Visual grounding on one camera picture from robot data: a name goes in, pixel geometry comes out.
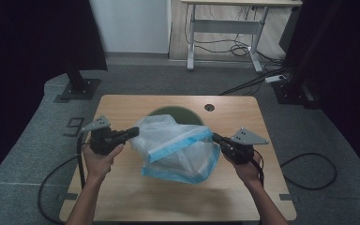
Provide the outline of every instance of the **metal desk leg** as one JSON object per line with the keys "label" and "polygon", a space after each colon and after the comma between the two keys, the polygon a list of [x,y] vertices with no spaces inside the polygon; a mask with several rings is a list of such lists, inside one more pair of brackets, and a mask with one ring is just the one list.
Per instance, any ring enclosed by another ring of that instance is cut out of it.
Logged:
{"label": "metal desk leg", "polygon": [[262,36],[267,14],[268,14],[268,7],[264,7],[264,12],[262,13],[262,18],[260,19],[260,24],[256,37],[253,39],[252,46],[247,48],[249,50],[250,59],[252,60],[253,66],[255,67],[257,73],[263,72],[262,66],[260,65],[259,62],[258,55],[256,54],[256,50],[257,50],[257,45],[259,44],[260,37]]}
{"label": "metal desk leg", "polygon": [[189,23],[189,44],[188,44],[188,58],[187,69],[194,69],[194,22],[195,22],[195,7],[192,5],[191,22]]}

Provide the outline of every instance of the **gray carpet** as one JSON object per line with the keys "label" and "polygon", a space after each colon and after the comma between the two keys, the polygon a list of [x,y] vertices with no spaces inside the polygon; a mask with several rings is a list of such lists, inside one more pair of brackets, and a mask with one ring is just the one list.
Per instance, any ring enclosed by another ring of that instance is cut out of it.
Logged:
{"label": "gray carpet", "polygon": [[[256,77],[252,67],[109,66],[109,72],[84,71],[84,78],[100,78],[92,100],[54,103],[68,83],[66,75],[45,85],[45,96],[21,138],[0,166],[0,224],[52,224],[38,211],[38,189],[46,175],[75,154],[77,129],[71,118],[91,122],[98,102],[107,94],[217,95]],[[232,95],[243,95],[248,90]],[[337,181],[310,191],[288,183],[297,219],[292,224],[360,224],[360,160],[320,110],[279,105],[272,88],[263,83],[258,99],[279,162],[306,152],[320,153],[337,167]],[[42,203],[58,218],[76,162],[71,161],[49,180]],[[329,181],[333,170],[319,157],[304,157],[283,168],[299,183],[316,187]]]}

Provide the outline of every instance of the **human hand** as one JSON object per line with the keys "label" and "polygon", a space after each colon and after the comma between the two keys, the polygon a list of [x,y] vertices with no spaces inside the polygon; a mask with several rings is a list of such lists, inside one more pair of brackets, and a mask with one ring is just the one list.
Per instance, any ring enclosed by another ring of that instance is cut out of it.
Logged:
{"label": "human hand", "polygon": [[119,144],[109,155],[102,156],[96,154],[90,148],[90,145],[87,144],[83,149],[84,160],[87,168],[87,177],[93,177],[102,182],[106,174],[110,171],[111,165],[113,165],[113,159],[121,153],[122,149],[124,149],[124,145]]}
{"label": "human hand", "polygon": [[[227,158],[225,155],[224,155],[224,157],[229,162],[231,162],[231,164],[235,168],[236,174],[244,182],[244,184],[245,184],[245,186],[247,188],[250,188],[250,186],[255,184],[256,182],[260,183],[260,181],[259,181],[259,172],[257,171],[256,167],[251,162],[249,162],[247,164],[236,165],[229,158]],[[260,158],[260,156],[258,154],[255,154],[253,159],[257,163],[260,163],[261,158]]]}

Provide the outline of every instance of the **ziplock bag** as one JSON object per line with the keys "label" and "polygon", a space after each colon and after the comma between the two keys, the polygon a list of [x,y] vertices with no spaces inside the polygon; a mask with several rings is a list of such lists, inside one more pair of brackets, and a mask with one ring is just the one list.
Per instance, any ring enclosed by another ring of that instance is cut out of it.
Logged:
{"label": "ziplock bag", "polygon": [[177,124],[168,114],[139,120],[139,136],[129,140],[142,156],[142,175],[198,184],[218,163],[220,148],[207,126]]}

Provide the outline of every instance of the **forearm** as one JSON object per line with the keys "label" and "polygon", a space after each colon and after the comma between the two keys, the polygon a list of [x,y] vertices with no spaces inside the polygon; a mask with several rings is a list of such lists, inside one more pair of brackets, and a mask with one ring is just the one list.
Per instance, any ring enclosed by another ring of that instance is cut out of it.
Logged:
{"label": "forearm", "polygon": [[67,225],[90,225],[93,223],[101,183],[102,179],[88,177],[86,184],[69,215],[66,223]]}
{"label": "forearm", "polygon": [[277,207],[274,205],[273,201],[259,181],[246,184],[246,186],[256,204],[263,225],[289,224],[289,222],[284,216],[282,216]]}

